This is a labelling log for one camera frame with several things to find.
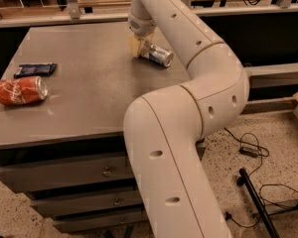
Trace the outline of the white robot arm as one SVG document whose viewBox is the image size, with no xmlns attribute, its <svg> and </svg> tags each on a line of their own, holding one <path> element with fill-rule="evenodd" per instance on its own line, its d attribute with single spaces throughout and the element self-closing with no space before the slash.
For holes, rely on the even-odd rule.
<svg viewBox="0 0 298 238">
<path fill-rule="evenodd" d="M 243 110 L 249 81 L 239 59 L 181 0 L 132 0 L 139 37 L 160 29 L 189 80 L 128 107 L 123 134 L 155 238 L 232 238 L 197 154 L 199 140 Z"/>
</svg>

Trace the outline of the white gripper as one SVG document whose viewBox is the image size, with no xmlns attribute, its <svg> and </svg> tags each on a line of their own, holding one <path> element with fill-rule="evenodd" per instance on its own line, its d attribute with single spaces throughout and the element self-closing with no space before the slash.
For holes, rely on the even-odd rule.
<svg viewBox="0 0 298 238">
<path fill-rule="evenodd" d="M 132 12 L 128 13 L 129 29 L 138 37 L 145 37 L 145 41 L 153 43 L 156 24 L 153 19 L 140 19 Z M 142 40 L 134 34 L 128 36 L 129 50 L 135 58 L 140 56 Z"/>
</svg>

